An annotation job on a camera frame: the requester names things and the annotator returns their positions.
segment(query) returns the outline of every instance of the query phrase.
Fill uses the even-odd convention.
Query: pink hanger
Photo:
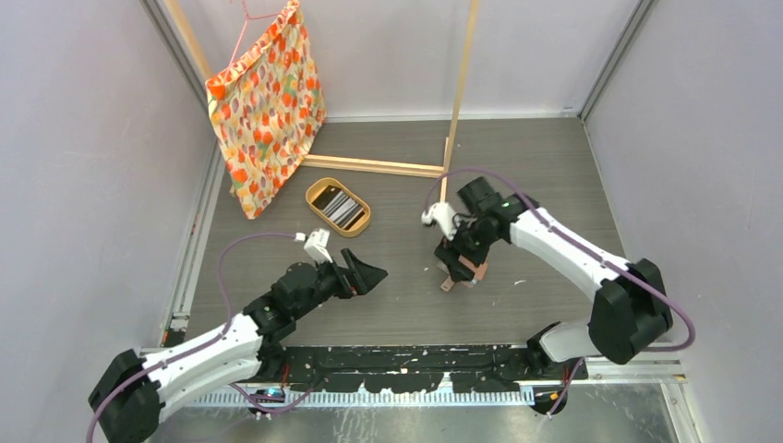
[[[239,38],[236,40],[236,46],[234,47],[234,53],[231,54],[231,61],[228,62],[229,66],[231,66],[231,64],[234,63],[234,58],[236,57],[236,51],[239,50],[239,43],[241,43],[242,42],[242,38],[245,37],[245,30],[247,29],[247,23],[250,20],[261,20],[262,18],[275,17],[275,16],[280,14],[280,13],[275,13],[275,14],[267,14],[266,16],[253,17],[253,16],[250,15],[250,11],[247,9],[247,0],[242,0],[242,9],[245,11],[245,24],[242,26],[242,32],[239,33]]]

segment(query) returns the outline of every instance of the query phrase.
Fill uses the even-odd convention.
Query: wood grain floor
[[[442,161],[448,122],[327,124],[312,152],[397,162]],[[551,214],[596,245],[622,254],[587,140],[576,119],[473,120],[460,122],[452,168],[481,166],[515,180]],[[211,225],[188,338],[225,320],[215,264],[236,237],[257,232],[306,232],[326,227],[307,206],[305,190],[331,176],[372,208],[366,231],[354,239],[333,233],[330,251],[350,247],[389,277],[372,293],[332,299],[297,324],[286,344],[381,345],[520,343],[549,323],[589,315],[576,288],[540,259],[502,242],[489,255],[487,277],[474,289],[440,291],[445,274],[432,255],[440,234],[420,225],[432,179],[300,168],[254,221],[242,214],[223,180]],[[454,192],[474,174],[449,181]],[[494,183],[504,195],[510,193]],[[301,244],[258,240],[236,248],[223,274],[235,309],[269,290],[285,269],[308,261]]]

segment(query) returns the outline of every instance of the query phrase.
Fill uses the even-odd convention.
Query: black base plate
[[[283,348],[283,364],[273,375],[256,376],[247,382],[280,382],[289,367],[293,390],[309,388],[328,392],[356,392],[364,383],[367,391],[391,389],[395,393],[436,389],[449,373],[455,393],[507,392],[519,390],[516,381],[562,379],[563,367],[575,360],[533,371],[525,362],[526,348],[498,345],[430,346],[291,346]],[[576,379],[587,378],[584,366]]]

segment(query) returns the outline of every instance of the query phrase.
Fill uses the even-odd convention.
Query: gray floor
[[[312,152],[438,164],[447,133],[448,122],[327,124]],[[571,229],[622,254],[578,120],[464,121],[456,143],[453,169],[474,165],[507,175]],[[386,269],[389,277],[365,297],[330,300],[298,323],[287,344],[519,343],[553,321],[589,315],[589,304],[569,281],[537,257],[503,243],[494,246],[487,277],[476,288],[441,292],[445,274],[432,255],[440,235],[437,228],[419,223],[432,179],[302,167],[254,221],[245,219],[223,180],[188,337],[225,320],[215,264],[236,237],[326,227],[304,200],[305,190],[325,176],[341,181],[372,209],[367,230],[354,239],[334,233],[330,251],[338,257],[340,248],[351,247],[360,259]],[[454,191],[474,177],[450,178],[452,203],[460,205]],[[500,185],[497,189],[508,193]],[[301,244],[284,240],[258,240],[235,249],[224,270],[235,308],[266,292],[297,261],[308,261]]]
[[[523,406],[296,409],[271,421],[247,410],[186,408],[152,441],[165,442],[676,442],[658,385],[575,385],[550,421]]]

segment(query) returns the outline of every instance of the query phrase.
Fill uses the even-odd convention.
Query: white connector
[[[310,233],[310,236],[305,242],[305,252],[316,263],[323,263],[328,261],[331,263],[331,256],[329,251],[326,250],[326,244],[329,243],[329,231],[325,229],[317,229]]]
[[[457,226],[454,224],[454,215],[456,211],[447,202],[438,202],[429,207],[421,214],[421,223],[425,226],[431,226],[432,223],[437,223],[440,230],[443,231],[443,236],[449,240],[454,239],[454,235],[457,234]]]

